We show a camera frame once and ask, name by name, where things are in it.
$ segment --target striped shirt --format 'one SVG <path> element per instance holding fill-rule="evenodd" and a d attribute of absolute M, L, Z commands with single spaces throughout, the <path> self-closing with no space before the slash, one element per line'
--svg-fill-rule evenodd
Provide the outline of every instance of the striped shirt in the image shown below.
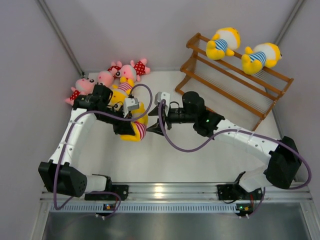
<path fill-rule="evenodd" d="M 146 126 L 145 126 L 144 124 L 142 124 L 142 123 L 140 123 L 140 122 L 135 121 L 134 123 L 135 123 L 135 125 L 136 125 L 136 128 L 137 128 L 138 131 L 139 131 L 140 140 L 142 140 L 142 139 L 145 137 L 145 135 L 146 135 L 147 128 L 146 128 Z"/>
<path fill-rule="evenodd" d="M 249 54 L 249 57 L 251 59 L 251 62 L 253 62 L 254 60 L 258 60 L 262 63 L 262 66 L 264 66 L 267 61 L 267 56 L 263 51 L 257 51 L 255 53 Z"/>
<path fill-rule="evenodd" d="M 131 90 L 132 86 L 127 82 L 121 82 L 118 86 L 118 89 L 126 92 L 128 90 Z"/>
<path fill-rule="evenodd" d="M 218 49 L 218 50 L 222 50 L 224 52 L 227 51 L 227 47 L 228 47 L 228 43 L 226 40 L 224 39 L 218 39 L 218 40 L 214 40 L 215 42 L 215 48 Z"/>

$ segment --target plush toy pile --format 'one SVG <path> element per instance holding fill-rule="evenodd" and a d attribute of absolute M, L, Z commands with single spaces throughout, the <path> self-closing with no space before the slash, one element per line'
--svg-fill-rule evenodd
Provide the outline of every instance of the plush toy pile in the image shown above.
<path fill-rule="evenodd" d="M 81 78 L 75 82 L 75 87 L 71 87 L 72 95 L 65 99 L 65 102 L 73 105 L 74 100 L 79 95 L 91 94 L 94 90 L 95 84 L 104 85 L 111 88 L 113 95 L 109 105 L 111 107 L 120 108 L 125 102 L 135 85 L 135 82 L 140 82 L 141 76 L 150 73 L 150 68 L 146 66 L 147 59 L 143 58 L 137 63 L 133 60 L 130 64 L 122 65 L 120 61 L 112 62 L 108 70 L 99 72 L 96 79 Z M 119 78 L 119 84 L 114 84 L 115 79 Z M 139 109 L 131 112 L 132 117 L 136 118 L 145 112 L 143 102 L 140 102 Z M 125 141 L 141 141 L 147 132 L 148 115 L 139 118 L 137 121 L 132 122 L 132 128 L 135 135 L 121 135 L 121 139 Z"/>

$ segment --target blue striped shirt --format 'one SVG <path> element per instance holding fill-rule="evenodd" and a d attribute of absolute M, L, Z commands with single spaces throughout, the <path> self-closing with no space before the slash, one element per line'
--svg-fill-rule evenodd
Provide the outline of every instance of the blue striped shirt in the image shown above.
<path fill-rule="evenodd" d="M 227 47 L 228 47 L 228 43 L 226 40 L 223 39 L 218 39 L 218 40 L 214 40 L 215 42 L 215 48 L 218 50 L 222 50 L 224 52 L 227 51 Z"/>
<path fill-rule="evenodd" d="M 258 60 L 262 63 L 262 66 L 264 66 L 267 61 L 267 56 L 263 51 L 257 51 L 255 53 L 249 54 L 249 57 L 251 59 L 251 62 L 253 62 L 254 60 Z"/>

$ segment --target red polka dot dress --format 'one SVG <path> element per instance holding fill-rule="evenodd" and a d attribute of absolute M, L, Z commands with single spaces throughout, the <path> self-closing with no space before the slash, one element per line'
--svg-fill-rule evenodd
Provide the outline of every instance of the red polka dot dress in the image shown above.
<path fill-rule="evenodd" d="M 71 95 L 71 97 L 70 97 L 70 100 L 71 100 L 71 101 L 75 100 L 79 95 L 80 95 L 80 92 L 79 92 L 78 90 L 75 90 L 75 91 L 72 93 L 72 95 Z"/>
<path fill-rule="evenodd" d="M 141 61 L 138 61 L 133 68 L 138 76 L 146 74 L 146 65 L 144 65 Z"/>
<path fill-rule="evenodd" d="M 115 72 L 118 72 L 118 71 L 121 69 L 121 67 L 120 67 L 120 66 L 117 66 L 117 65 L 113 65 L 113 66 L 111 66 L 111 67 L 108 68 L 108 71 L 111 72 L 113 69 L 116 69 Z"/>

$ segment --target wooden rack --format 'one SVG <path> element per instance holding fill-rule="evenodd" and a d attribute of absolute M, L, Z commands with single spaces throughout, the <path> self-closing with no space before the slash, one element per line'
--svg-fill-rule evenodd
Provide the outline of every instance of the wooden rack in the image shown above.
<path fill-rule="evenodd" d="M 293 78 L 284 76 L 270 68 L 264 67 L 259 73 L 255 75 L 248 75 L 236 66 L 224 61 L 224 60 L 211 60 L 207 58 L 206 51 L 200 48 L 201 42 L 205 44 L 210 39 L 202 36 L 200 33 L 195 34 L 186 44 L 186 47 L 192 49 L 191 57 L 181 66 L 180 71 L 185 73 L 185 78 L 176 86 L 175 91 L 179 94 L 184 94 L 182 87 L 186 85 L 188 81 L 196 80 L 224 97 L 235 102 L 239 106 L 250 111 L 252 114 L 258 116 L 259 120 L 252 128 L 254 131 L 262 120 L 266 118 L 276 102 L 281 98 L 288 90 L 289 86 L 293 82 Z M 235 52 L 234 57 L 240 59 L 242 55 Z M 248 88 L 248 91 L 255 91 L 260 96 L 266 99 L 267 107 L 264 109 L 259 108 L 253 102 L 253 100 L 243 100 L 246 96 L 241 96 L 239 93 L 232 93 L 226 89 L 219 87 L 214 82 L 202 77 L 202 74 L 197 71 L 197 65 L 201 63 L 205 64 L 210 70 L 216 70 L 224 74 L 226 77 L 238 82 L 238 84 L 244 85 Z"/>

